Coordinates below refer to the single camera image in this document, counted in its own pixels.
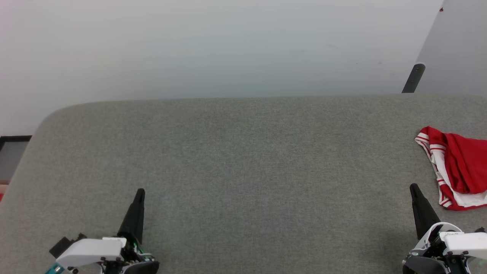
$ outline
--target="wall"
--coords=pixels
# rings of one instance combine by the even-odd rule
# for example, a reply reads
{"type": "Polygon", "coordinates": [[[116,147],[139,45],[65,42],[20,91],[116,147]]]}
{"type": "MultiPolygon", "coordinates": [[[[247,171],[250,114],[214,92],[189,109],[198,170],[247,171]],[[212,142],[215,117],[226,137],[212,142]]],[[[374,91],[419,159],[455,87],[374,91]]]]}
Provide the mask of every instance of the wall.
{"type": "Polygon", "coordinates": [[[487,1],[445,0],[418,62],[416,93],[487,96],[487,1]]]}
{"type": "Polygon", "coordinates": [[[0,135],[90,101],[400,93],[442,0],[3,0],[0,135]]]}

